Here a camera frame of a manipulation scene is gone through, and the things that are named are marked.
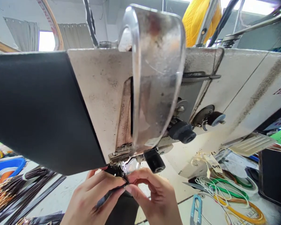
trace window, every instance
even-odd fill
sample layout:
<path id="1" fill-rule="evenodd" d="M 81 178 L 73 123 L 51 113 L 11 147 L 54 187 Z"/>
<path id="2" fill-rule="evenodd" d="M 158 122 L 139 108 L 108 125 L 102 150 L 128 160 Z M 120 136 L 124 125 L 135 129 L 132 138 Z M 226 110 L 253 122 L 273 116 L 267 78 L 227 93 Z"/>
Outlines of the window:
<path id="1" fill-rule="evenodd" d="M 208 40 L 207 40 L 206 45 L 205 45 L 206 47 L 209 45 L 210 41 L 211 41 L 211 39 L 208 39 Z M 215 42 L 215 43 L 212 45 L 212 47 L 218 47 L 218 46 L 221 45 L 222 39 L 217 39 L 217 41 L 218 41 L 218 42 Z"/>
<path id="2" fill-rule="evenodd" d="M 38 50 L 40 52 L 52 52 L 55 47 L 55 39 L 53 32 L 51 31 L 40 31 L 40 40 Z"/>

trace black panel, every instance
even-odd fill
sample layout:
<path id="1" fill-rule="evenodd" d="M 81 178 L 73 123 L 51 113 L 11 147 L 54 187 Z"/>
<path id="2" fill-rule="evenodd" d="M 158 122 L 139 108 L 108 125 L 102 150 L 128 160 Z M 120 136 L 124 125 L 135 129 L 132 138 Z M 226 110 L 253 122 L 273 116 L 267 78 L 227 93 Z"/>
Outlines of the black panel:
<path id="1" fill-rule="evenodd" d="M 0 141 L 65 175 L 105 166 L 66 52 L 0 55 Z"/>

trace screw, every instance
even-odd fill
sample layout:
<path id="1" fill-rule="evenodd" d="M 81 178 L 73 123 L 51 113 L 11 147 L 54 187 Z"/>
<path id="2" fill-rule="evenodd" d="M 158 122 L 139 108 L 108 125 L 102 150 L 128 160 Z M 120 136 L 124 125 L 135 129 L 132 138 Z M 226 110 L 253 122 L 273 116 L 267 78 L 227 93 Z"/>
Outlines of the screw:
<path id="1" fill-rule="evenodd" d="M 184 106 L 179 106 L 178 109 L 177 109 L 178 112 L 184 112 L 185 111 L 185 108 Z"/>

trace white label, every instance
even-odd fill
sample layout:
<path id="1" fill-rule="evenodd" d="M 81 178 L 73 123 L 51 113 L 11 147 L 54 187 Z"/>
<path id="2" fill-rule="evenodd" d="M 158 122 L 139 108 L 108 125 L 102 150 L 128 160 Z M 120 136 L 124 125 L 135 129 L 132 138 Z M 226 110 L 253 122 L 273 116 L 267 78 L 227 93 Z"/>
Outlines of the white label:
<path id="1" fill-rule="evenodd" d="M 219 165 L 218 161 L 213 157 L 211 154 L 204 154 L 204 159 L 211 165 L 217 173 L 223 173 L 221 166 Z"/>

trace curtain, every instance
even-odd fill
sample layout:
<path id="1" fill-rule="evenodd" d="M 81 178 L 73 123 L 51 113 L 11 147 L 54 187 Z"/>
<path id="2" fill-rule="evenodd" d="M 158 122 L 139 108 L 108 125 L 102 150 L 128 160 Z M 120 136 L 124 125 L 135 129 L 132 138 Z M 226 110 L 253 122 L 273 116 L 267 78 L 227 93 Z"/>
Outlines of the curtain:
<path id="1" fill-rule="evenodd" d="M 4 20 L 20 51 L 38 51 L 40 28 L 37 23 L 7 17 Z"/>
<path id="2" fill-rule="evenodd" d="M 58 24 L 64 49 L 93 48 L 93 42 L 86 23 Z"/>

